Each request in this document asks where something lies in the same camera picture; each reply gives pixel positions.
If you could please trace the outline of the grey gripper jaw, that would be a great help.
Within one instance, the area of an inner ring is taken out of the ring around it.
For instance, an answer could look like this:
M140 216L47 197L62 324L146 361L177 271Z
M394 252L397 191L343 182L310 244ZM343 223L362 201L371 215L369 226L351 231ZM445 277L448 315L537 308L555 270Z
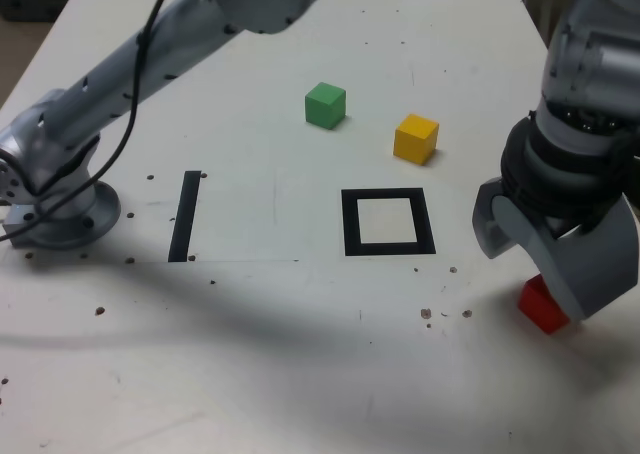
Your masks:
M500 177L479 187L472 224L479 247L489 259L520 244L530 232L530 221L506 196Z
M624 198L591 231L559 239L544 221L528 219L503 196L493 199L492 210L499 228L527 252L570 320L591 317L636 286L639 239Z

